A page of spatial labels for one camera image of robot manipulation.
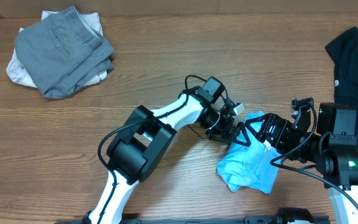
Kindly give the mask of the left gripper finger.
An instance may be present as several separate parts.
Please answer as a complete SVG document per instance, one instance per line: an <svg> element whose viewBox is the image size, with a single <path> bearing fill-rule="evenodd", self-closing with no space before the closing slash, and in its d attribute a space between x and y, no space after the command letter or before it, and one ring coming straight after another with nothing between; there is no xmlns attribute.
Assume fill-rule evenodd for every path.
<svg viewBox="0 0 358 224"><path fill-rule="evenodd" d="M228 139L224 139L224 138L221 138L221 137L218 137L218 136L215 136L215 135L209 136L208 139L211 140L211 141L216 141L216 142L220 142L220 143L227 144L227 145L230 145L232 143Z"/></svg>
<svg viewBox="0 0 358 224"><path fill-rule="evenodd" d="M243 122L239 122L233 127L229 133L229 141L241 146L249 147L251 141L248 137L246 126Z"/></svg>

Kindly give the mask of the light blue printed t-shirt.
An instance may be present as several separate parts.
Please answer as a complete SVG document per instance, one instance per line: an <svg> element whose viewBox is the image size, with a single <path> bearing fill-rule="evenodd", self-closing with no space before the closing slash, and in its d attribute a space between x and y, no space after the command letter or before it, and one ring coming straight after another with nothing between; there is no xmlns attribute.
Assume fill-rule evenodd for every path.
<svg viewBox="0 0 358 224"><path fill-rule="evenodd" d="M250 146L231 144L225 157L217 164L217 174L233 192L249 187L270 194L278 168L270 161L280 154L274 147L263 144L247 131Z"/></svg>

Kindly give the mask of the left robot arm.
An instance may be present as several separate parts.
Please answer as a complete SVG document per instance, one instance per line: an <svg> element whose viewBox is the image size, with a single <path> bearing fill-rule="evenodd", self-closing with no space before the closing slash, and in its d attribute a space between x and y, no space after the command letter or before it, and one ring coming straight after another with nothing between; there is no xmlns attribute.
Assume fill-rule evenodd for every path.
<svg viewBox="0 0 358 224"><path fill-rule="evenodd" d="M148 110L138 106L123 127L107 134L112 142L107 148L105 161L108 180L101 198L81 222L120 223L123 209L137 184L146 180L155 170L172 143L178 130L199 123L209 140L224 144L250 146L250 140L240 141L247 134L243 122L234 124L235 116L245 110L242 103L233 102L226 87L215 77L209 77L203 86L186 86L178 99L160 109Z"/></svg>

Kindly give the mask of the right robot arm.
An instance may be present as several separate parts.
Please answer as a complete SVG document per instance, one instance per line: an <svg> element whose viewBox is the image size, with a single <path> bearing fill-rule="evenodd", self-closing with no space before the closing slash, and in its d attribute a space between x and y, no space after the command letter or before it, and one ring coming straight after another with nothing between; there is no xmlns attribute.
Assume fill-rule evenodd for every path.
<svg viewBox="0 0 358 224"><path fill-rule="evenodd" d="M271 165L323 182L338 223L358 223L358 137L356 111L349 106L313 99L292 101L293 121L267 113L245 121L261 143L279 156Z"/></svg>

